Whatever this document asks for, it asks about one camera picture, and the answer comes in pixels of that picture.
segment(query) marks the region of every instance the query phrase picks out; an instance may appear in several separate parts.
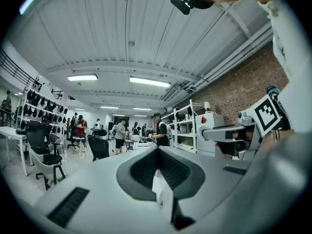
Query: black and white square marker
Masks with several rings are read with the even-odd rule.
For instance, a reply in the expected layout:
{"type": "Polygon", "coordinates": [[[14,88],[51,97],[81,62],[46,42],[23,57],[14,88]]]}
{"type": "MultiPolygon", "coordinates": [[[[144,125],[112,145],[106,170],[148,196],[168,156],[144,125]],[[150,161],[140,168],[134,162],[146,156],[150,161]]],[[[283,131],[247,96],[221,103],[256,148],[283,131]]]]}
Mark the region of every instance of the black and white square marker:
{"type": "Polygon", "coordinates": [[[259,118],[263,131],[269,129],[279,119],[275,110],[272,108],[269,98],[257,106],[254,111],[259,118]]]}

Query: table leg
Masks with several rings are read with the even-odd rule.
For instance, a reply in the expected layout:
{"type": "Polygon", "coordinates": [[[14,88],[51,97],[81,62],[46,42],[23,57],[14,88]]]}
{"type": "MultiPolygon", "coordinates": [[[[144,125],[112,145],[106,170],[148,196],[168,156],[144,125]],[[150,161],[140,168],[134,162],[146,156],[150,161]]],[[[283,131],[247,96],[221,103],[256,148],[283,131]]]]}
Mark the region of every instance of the table leg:
{"type": "Polygon", "coordinates": [[[30,148],[31,147],[30,147],[30,144],[28,142],[28,153],[29,153],[30,165],[33,166],[34,165],[34,161],[33,161],[32,157],[31,157],[30,148]]]}
{"type": "Polygon", "coordinates": [[[25,166],[25,156],[24,156],[24,151],[23,151],[23,140],[22,139],[19,140],[19,151],[20,151],[20,158],[21,158],[21,162],[23,164],[25,176],[28,176],[27,171],[26,171],[26,166],[25,166]]]}
{"type": "Polygon", "coordinates": [[[9,150],[9,137],[8,136],[5,137],[5,143],[6,143],[6,151],[8,153],[8,159],[9,159],[9,161],[11,161],[10,150],[9,150]]]}

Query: railing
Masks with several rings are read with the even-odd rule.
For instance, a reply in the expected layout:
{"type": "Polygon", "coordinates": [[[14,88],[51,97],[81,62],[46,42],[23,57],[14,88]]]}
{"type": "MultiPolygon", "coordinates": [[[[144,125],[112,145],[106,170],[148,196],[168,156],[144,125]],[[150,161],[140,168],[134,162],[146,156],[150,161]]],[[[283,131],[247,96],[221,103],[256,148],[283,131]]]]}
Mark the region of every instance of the railing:
{"type": "MultiPolygon", "coordinates": [[[[55,99],[62,99],[64,95],[64,91],[54,91],[52,90],[52,94],[55,99]]],[[[75,100],[75,98],[68,96],[68,99],[75,100]]]]}
{"type": "Polygon", "coordinates": [[[36,91],[40,91],[41,84],[34,78],[29,76],[24,70],[22,70],[11,58],[0,49],[0,67],[4,68],[11,76],[19,80],[26,86],[31,86],[36,91]]]}

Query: red shirt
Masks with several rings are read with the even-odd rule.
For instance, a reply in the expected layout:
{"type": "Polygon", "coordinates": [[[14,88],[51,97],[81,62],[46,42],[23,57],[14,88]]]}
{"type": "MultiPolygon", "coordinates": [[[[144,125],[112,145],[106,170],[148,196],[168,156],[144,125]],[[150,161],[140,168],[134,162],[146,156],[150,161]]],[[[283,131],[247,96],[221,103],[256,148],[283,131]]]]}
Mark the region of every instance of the red shirt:
{"type": "Polygon", "coordinates": [[[77,122],[77,135],[86,135],[87,133],[85,133],[84,130],[87,130],[87,129],[84,129],[84,128],[79,128],[78,126],[81,125],[82,127],[88,127],[88,124],[85,120],[81,120],[81,121],[78,121],[77,122]]]}

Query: white shelving unit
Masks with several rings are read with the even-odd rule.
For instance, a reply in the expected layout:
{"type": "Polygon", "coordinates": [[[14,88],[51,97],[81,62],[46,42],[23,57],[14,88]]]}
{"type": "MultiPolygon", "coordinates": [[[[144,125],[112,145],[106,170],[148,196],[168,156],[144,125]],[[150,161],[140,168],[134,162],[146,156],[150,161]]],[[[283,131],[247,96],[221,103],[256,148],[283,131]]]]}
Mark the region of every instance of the white shelving unit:
{"type": "Polygon", "coordinates": [[[190,153],[196,153],[196,125],[195,125],[195,115],[197,115],[197,113],[195,112],[195,110],[199,110],[201,108],[204,108],[203,104],[199,104],[199,103],[193,103],[192,100],[190,100],[190,104],[179,109],[176,110],[174,108],[173,113],[164,116],[162,119],[166,119],[167,117],[169,117],[170,115],[174,115],[174,121],[173,123],[170,123],[170,126],[175,126],[175,129],[172,131],[172,134],[175,136],[175,141],[173,146],[175,148],[184,150],[184,151],[188,151],[190,153]],[[192,118],[191,119],[186,119],[186,120],[182,120],[182,121],[177,121],[176,118],[176,114],[180,113],[180,114],[188,114],[188,108],[191,108],[192,110],[192,118]],[[193,126],[193,132],[192,133],[178,133],[177,132],[177,125],[183,125],[183,124],[192,124],[193,126]],[[181,137],[189,137],[189,138],[193,138],[193,146],[189,146],[186,144],[178,144],[177,142],[177,137],[181,136],[181,137]]]}
{"type": "MultiPolygon", "coordinates": [[[[41,122],[41,118],[38,117],[40,110],[42,110],[43,114],[48,113],[48,114],[57,115],[58,119],[59,119],[59,117],[62,117],[62,120],[63,120],[63,118],[66,117],[66,114],[64,113],[64,110],[66,107],[63,106],[62,104],[58,103],[57,99],[51,100],[50,98],[46,98],[45,94],[37,92],[36,90],[34,90],[30,87],[27,87],[24,89],[19,108],[20,107],[21,107],[22,112],[21,112],[21,115],[18,116],[18,118],[20,119],[19,127],[20,127],[20,124],[22,121],[30,122],[31,120],[34,120],[34,121],[41,122]],[[34,105],[28,103],[27,94],[29,91],[32,91],[32,93],[35,92],[36,95],[40,95],[40,101],[42,98],[45,98],[45,104],[43,107],[40,106],[40,101],[39,101],[37,106],[34,106],[34,105]],[[50,100],[51,105],[53,105],[54,102],[57,105],[56,108],[52,112],[44,109],[48,100],[50,100]],[[23,109],[24,109],[25,105],[27,105],[28,108],[31,107],[32,112],[34,111],[34,109],[36,109],[37,110],[37,116],[33,117],[33,115],[31,115],[31,116],[23,115],[23,109]]],[[[56,128],[58,128],[58,127],[60,128],[60,133],[58,133],[56,131],[55,134],[57,134],[61,138],[61,140],[62,140],[61,144],[63,144],[64,143],[64,129],[65,129],[64,125],[65,124],[62,121],[61,122],[56,121],[55,123],[49,123],[49,124],[53,127],[55,126],[56,128]]]]}

